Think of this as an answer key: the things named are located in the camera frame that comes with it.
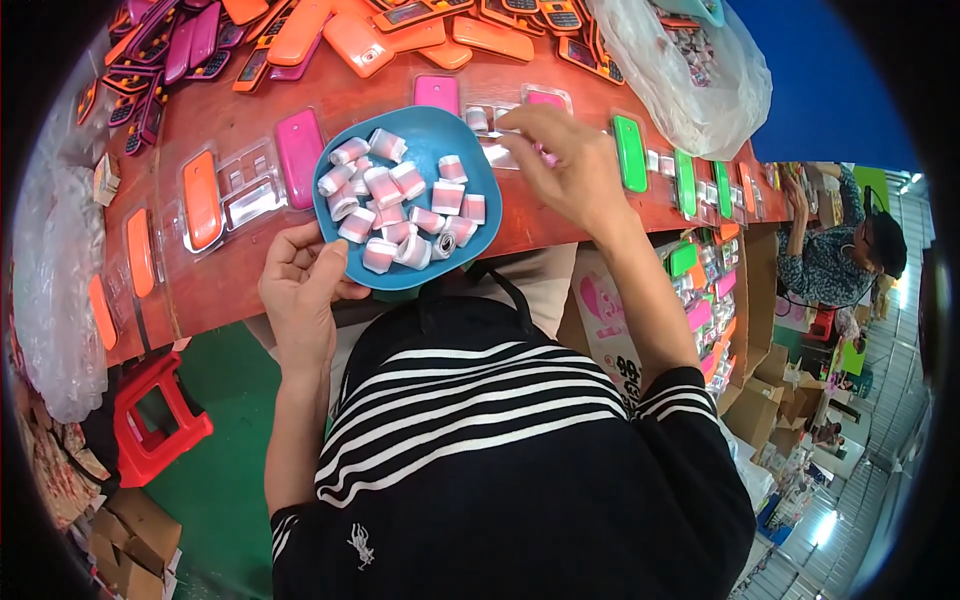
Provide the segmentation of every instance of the green toy phone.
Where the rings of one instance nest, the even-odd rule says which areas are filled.
[[[613,138],[616,140],[616,155],[620,161],[623,186],[632,192],[647,191],[646,154],[640,140],[640,126],[632,119],[615,115]]]
[[[677,161],[677,208],[687,217],[697,216],[697,181],[693,174],[693,158],[683,150],[674,150]]]
[[[727,177],[727,165],[719,160],[713,161],[713,179],[717,182],[717,202],[720,204],[720,216],[730,219],[733,205],[730,201],[730,179]]]

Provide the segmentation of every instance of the green floor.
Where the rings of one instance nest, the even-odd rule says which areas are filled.
[[[183,525],[177,596],[270,597],[263,465],[280,370],[242,324],[196,336],[181,358],[180,378],[213,435],[146,487]]]

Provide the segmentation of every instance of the red plastic stool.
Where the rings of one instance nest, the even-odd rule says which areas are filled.
[[[169,352],[151,356],[120,379],[113,435],[120,450],[117,468],[121,488],[142,488],[183,452],[213,433],[213,423],[206,413],[194,417],[190,412],[174,376],[179,366],[180,355]],[[149,431],[136,410],[136,403],[154,387],[160,389],[177,420],[179,429],[169,436],[160,429]]]

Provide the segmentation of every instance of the fluorescent light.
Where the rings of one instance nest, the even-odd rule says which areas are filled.
[[[821,546],[827,543],[827,540],[830,539],[830,534],[833,533],[833,528],[837,524],[837,512],[830,511],[830,513],[824,516],[824,520],[820,521],[820,525],[817,527],[817,533],[813,537],[813,545]]]

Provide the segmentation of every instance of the hand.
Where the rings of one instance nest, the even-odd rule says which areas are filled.
[[[504,133],[500,142],[540,201],[594,240],[607,235],[623,215],[636,218],[623,193],[616,147],[609,135],[550,105],[514,108],[498,119],[498,126],[523,133]],[[554,168],[544,164],[531,140],[557,157]]]
[[[370,288],[344,278],[347,242],[324,244],[314,221],[276,235],[260,276],[260,298],[276,337],[283,378],[312,380],[329,369],[336,349],[330,304],[360,300]]]

